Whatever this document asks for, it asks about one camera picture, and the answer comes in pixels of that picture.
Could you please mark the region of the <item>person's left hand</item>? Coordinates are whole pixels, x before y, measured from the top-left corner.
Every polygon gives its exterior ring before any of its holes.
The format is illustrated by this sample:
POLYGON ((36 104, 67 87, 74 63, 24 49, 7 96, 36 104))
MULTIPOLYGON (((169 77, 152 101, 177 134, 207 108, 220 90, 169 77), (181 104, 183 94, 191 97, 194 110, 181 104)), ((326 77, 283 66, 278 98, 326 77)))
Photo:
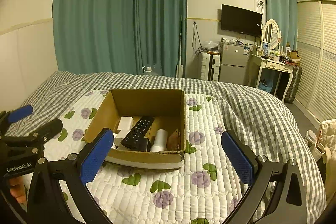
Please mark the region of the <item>person's left hand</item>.
POLYGON ((23 177, 15 177, 9 179, 10 193, 17 200, 19 204, 24 204, 27 201, 25 185, 23 177))

